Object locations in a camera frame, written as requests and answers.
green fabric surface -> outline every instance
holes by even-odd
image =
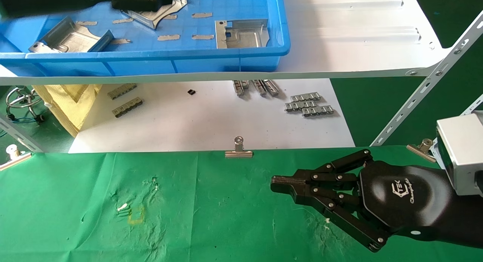
[[[0,172],[0,260],[482,261],[483,250],[398,236],[371,253],[314,209],[269,188],[273,175],[356,150],[256,151],[252,159],[225,159],[223,152],[35,154]],[[390,164],[434,167],[403,146],[371,151]],[[129,215],[118,214],[124,203]]]

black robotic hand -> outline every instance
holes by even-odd
[[[111,1],[115,9],[133,11],[157,11],[173,0],[0,0],[2,18],[76,11],[94,6],[99,2]]]
[[[359,167],[358,176],[347,173]],[[444,170],[392,166],[364,149],[315,170],[273,176],[271,190],[315,208],[373,252],[392,235],[483,248],[483,198],[456,195]]]

metal bracket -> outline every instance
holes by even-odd
[[[121,10],[121,12],[148,26],[149,28],[156,30],[157,24],[165,16],[180,11],[181,8],[183,8],[186,4],[188,4],[188,1],[186,0],[173,0],[172,4],[161,6],[156,12],[136,12],[131,10]]]
[[[33,138],[31,138],[31,136],[27,135],[22,129],[17,128],[9,119],[6,119],[4,116],[0,116],[0,128],[19,141],[29,151],[35,153],[45,152],[45,150],[43,150],[42,147],[35,142]]]
[[[270,39],[268,21],[268,19],[215,21],[216,48],[266,47]]]
[[[35,42],[29,51],[43,53],[100,52],[113,39],[114,35],[110,30],[107,30],[102,37],[97,37],[89,32],[88,28],[74,23],[67,16],[38,42]]]
[[[243,137],[240,137],[240,136],[237,136],[235,138],[235,150],[225,152],[225,158],[252,158],[252,157],[253,157],[252,151],[243,150]]]
[[[423,139],[421,144],[418,147],[414,147],[413,145],[407,145],[406,148],[411,152],[421,156],[422,158],[428,160],[431,163],[436,162],[436,159],[428,154],[429,148],[433,146],[433,140],[429,138]]]
[[[371,143],[371,146],[380,146],[388,139],[388,137],[397,129],[404,119],[413,111],[413,109],[421,102],[424,97],[433,89],[433,87],[445,76],[445,74],[454,66],[454,64],[465,54],[465,52],[473,45],[474,42],[483,34],[483,11],[469,25],[466,31],[461,35],[457,42],[453,45],[452,51],[438,64],[433,72],[428,75],[424,81],[416,88],[414,93],[403,104],[399,111],[379,133],[379,135]]]

green floor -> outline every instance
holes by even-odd
[[[6,104],[5,99],[7,98],[7,93],[14,88],[13,86],[2,86],[0,87],[0,116],[5,116],[6,111]],[[22,123],[16,124],[24,130],[28,135],[34,138],[40,146],[43,147],[48,152],[57,152],[57,153],[66,153],[69,151],[74,138],[67,133],[67,131],[62,127],[56,117],[48,110],[47,107],[43,105],[43,102],[40,102],[35,105],[34,111],[37,114],[43,114],[45,117],[45,121],[41,124],[38,123]],[[32,117],[32,115],[28,112],[28,109],[11,109],[12,114],[15,115],[16,118],[19,117]],[[10,144],[16,144],[21,148],[21,150],[26,150],[17,140],[15,140],[10,135],[5,135],[0,138],[0,162],[2,159],[6,159],[8,157],[7,153],[5,152],[5,148]]]

blue crate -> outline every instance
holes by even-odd
[[[212,12],[209,18],[193,13]],[[102,3],[68,14],[74,21],[97,21],[87,26],[102,36],[110,29],[114,38],[132,43],[109,45],[103,52],[65,54],[28,53],[28,48],[67,14],[30,17],[0,23],[0,64],[18,76],[124,76],[212,71],[274,71],[288,54],[290,38],[283,0],[188,0],[175,13],[176,20],[162,20],[156,30],[136,21],[112,24],[127,18]],[[217,20],[269,20],[267,47],[216,49],[216,38],[193,40],[193,34],[215,34]],[[158,41],[159,35],[179,34],[179,40]]]

